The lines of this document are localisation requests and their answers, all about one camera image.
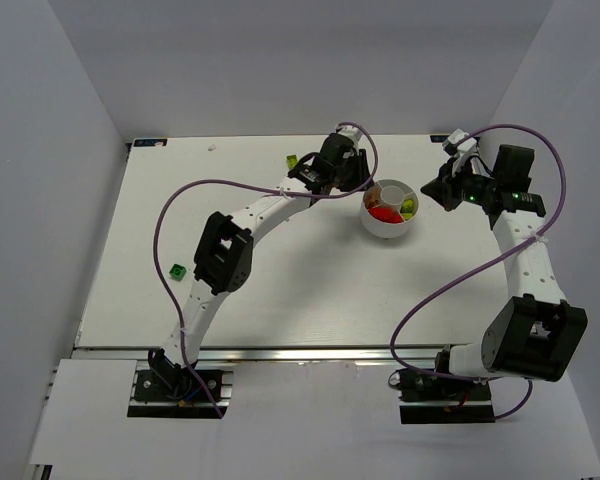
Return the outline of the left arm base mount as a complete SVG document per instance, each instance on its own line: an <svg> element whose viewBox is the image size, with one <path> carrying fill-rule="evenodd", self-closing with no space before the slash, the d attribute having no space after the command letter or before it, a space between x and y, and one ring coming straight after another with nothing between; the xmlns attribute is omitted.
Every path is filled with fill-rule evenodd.
<svg viewBox="0 0 600 480"><path fill-rule="evenodd" d="M218 409L224 414L229 406L233 373L226 370L199 371ZM128 418L153 419L212 419L219 416L200 383L193 377L185 378L183 387L171 393L158 377L148 369L138 370L134 376L127 408Z"/></svg>

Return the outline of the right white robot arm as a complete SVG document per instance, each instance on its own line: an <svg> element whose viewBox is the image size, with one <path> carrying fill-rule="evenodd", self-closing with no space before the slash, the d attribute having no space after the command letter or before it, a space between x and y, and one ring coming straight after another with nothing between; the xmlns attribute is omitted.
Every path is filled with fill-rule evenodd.
<svg viewBox="0 0 600 480"><path fill-rule="evenodd" d="M546 210L529 190L535 154L502 145L489 175L474 172L474 140L446 146L449 160L422 193L452 211L478 205L489 219L501 253L508 300L482 338L438 354L436 371L462 377L521 377L556 382L563 376L588 324L583 309L570 305L541 239Z"/></svg>

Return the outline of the yellow lego piece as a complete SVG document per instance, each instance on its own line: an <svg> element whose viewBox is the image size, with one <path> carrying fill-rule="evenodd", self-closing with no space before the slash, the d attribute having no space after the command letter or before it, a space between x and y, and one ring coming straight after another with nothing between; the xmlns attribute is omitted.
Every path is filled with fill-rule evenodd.
<svg viewBox="0 0 600 480"><path fill-rule="evenodd" d="M413 199L406 199L400 209L400 215L402 218L407 221L414 216L415 213L415 203Z"/></svg>

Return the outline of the red lego brick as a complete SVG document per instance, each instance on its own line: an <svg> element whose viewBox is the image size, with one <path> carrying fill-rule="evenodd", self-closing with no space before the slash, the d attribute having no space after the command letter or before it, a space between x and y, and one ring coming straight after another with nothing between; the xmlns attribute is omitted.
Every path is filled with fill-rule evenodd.
<svg viewBox="0 0 600 480"><path fill-rule="evenodd" d="M383 223L399 224L403 222L400 213L391 208L377 206L369 209L368 212L373 218Z"/></svg>

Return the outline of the green lego brick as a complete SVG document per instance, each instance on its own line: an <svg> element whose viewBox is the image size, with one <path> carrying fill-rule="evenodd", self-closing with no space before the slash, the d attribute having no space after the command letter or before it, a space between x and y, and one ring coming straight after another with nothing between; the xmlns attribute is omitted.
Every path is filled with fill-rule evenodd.
<svg viewBox="0 0 600 480"><path fill-rule="evenodd" d="M180 282L185 277L186 273L186 267L177 263L174 263L169 269L170 278L178 282Z"/></svg>

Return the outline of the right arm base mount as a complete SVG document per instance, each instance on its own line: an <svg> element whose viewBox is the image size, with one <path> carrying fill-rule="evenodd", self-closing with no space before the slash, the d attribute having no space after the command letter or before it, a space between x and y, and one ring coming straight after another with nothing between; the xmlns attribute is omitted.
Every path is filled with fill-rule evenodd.
<svg viewBox="0 0 600 480"><path fill-rule="evenodd" d="M486 384L394 371L387 380L399 393L402 425L459 425L495 422L491 390Z"/></svg>

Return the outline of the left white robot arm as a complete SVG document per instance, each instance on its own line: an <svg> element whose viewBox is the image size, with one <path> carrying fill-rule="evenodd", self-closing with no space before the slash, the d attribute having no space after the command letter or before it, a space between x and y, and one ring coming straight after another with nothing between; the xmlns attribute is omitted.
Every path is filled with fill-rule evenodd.
<svg viewBox="0 0 600 480"><path fill-rule="evenodd" d="M244 286L256 245L273 229L319 201L346 198L373 183L377 162L360 148L368 133L342 122L320 149L301 157L274 188L231 213L212 213L193 257L193 283L184 303L173 303L177 320L168 339L148 354L149 368L164 394L176 402L210 389L196 372L202 341L228 296Z"/></svg>

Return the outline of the orange lego brick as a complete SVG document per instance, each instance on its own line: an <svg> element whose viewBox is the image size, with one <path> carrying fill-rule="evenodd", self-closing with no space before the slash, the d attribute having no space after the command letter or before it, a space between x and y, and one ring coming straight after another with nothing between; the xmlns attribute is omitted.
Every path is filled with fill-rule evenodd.
<svg viewBox="0 0 600 480"><path fill-rule="evenodd" d="M363 203L365 205L365 208L367 210L377 207L381 204L380 202L380 194L381 194L381 188L373 188L373 189L369 189L364 197L363 197Z"/></svg>

